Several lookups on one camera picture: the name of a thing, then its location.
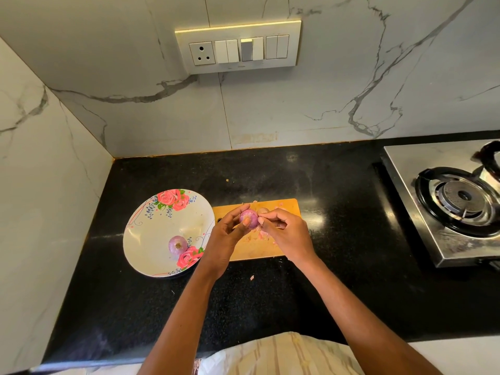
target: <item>pink rose print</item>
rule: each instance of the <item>pink rose print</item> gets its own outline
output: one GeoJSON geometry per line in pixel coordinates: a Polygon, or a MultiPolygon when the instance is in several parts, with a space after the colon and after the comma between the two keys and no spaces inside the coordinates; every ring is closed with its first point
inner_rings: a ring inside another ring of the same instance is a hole
{"type": "Polygon", "coordinates": [[[169,189],[168,191],[160,192],[157,195],[158,201],[165,205],[172,205],[177,200],[176,191],[180,195],[178,189],[169,189]]]}
{"type": "Polygon", "coordinates": [[[179,257],[179,260],[177,261],[177,266],[180,268],[186,268],[190,265],[195,264],[203,255],[203,249],[200,248],[199,250],[195,246],[190,246],[188,249],[184,252],[184,254],[181,254],[179,257]]]}
{"type": "Polygon", "coordinates": [[[181,194],[178,189],[176,189],[176,191],[177,191],[177,202],[174,205],[172,205],[172,208],[174,210],[179,211],[184,209],[189,204],[189,196],[186,195],[185,193],[181,194]]]}

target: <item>hand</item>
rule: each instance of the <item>hand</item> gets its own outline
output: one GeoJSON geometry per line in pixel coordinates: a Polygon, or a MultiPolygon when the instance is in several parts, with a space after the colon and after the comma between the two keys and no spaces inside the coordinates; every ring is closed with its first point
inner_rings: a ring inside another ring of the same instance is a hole
{"type": "Polygon", "coordinates": [[[295,214],[277,208],[259,213],[262,230],[274,238],[279,248],[297,267],[317,258],[307,223],[295,214]]]}
{"type": "Polygon", "coordinates": [[[243,204],[226,214],[212,229],[207,247],[199,261],[197,271],[206,271],[209,276],[217,280],[228,268],[229,258],[234,246],[243,236],[250,232],[250,219],[240,223],[240,214],[250,208],[250,204],[243,204]]]}

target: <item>light switch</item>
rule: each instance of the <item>light switch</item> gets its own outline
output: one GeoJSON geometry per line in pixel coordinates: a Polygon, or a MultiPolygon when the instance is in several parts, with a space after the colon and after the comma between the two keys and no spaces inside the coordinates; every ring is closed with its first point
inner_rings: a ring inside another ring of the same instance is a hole
{"type": "Polygon", "coordinates": [[[276,59],[278,36],[266,37],[266,59],[276,59]]]}
{"type": "Polygon", "coordinates": [[[252,38],[245,38],[241,41],[241,61],[248,62],[253,59],[253,41],[252,38]]]}
{"type": "Polygon", "coordinates": [[[225,40],[216,41],[216,62],[228,63],[228,47],[225,40]]]}
{"type": "Polygon", "coordinates": [[[253,60],[263,60],[264,59],[264,38],[257,37],[252,38],[253,43],[253,60]]]}
{"type": "Polygon", "coordinates": [[[276,58],[286,58],[288,56],[288,38],[288,35],[278,35],[276,58]]]}
{"type": "Polygon", "coordinates": [[[228,48],[228,63],[239,62],[240,56],[238,55],[238,40],[227,40],[226,47],[228,48]]]}

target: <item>wooden cutting board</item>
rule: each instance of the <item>wooden cutting board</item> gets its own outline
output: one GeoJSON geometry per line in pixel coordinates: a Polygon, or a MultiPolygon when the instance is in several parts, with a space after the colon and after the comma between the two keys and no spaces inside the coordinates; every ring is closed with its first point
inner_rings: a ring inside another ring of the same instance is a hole
{"type": "MultiPolygon", "coordinates": [[[[213,207],[216,221],[224,217],[229,211],[238,207],[240,204],[224,205],[222,207],[213,207]]],[[[290,213],[301,215],[298,208],[298,202],[295,198],[287,198],[285,200],[259,201],[252,202],[251,209],[257,211],[260,208],[273,210],[275,208],[286,209],[290,213]]],[[[256,258],[278,257],[284,255],[276,245],[274,239],[270,235],[260,231],[260,227],[256,227],[249,234],[244,236],[234,248],[234,253],[230,260],[245,260],[256,258]]]]}

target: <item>floral plate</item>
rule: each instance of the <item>floral plate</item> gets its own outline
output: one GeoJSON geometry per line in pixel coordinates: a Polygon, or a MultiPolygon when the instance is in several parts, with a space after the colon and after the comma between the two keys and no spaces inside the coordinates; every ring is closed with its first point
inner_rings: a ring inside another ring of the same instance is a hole
{"type": "Polygon", "coordinates": [[[203,196],[189,189],[169,189],[147,199],[132,214],[123,233],[123,251],[140,273],[171,277],[202,257],[214,225],[214,211],[203,196]],[[180,257],[168,250],[175,235],[188,241],[180,257]]]}

